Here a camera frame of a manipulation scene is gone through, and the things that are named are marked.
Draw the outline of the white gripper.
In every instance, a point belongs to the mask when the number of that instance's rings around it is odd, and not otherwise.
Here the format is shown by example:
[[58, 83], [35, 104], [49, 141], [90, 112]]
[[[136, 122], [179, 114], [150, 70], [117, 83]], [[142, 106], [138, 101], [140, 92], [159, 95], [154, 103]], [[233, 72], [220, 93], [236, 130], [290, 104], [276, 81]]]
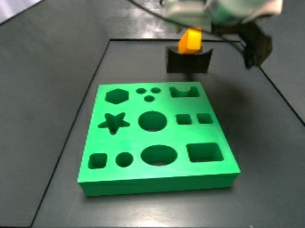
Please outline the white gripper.
[[236, 26], [280, 15], [284, 0], [163, 0], [163, 17], [184, 27]]

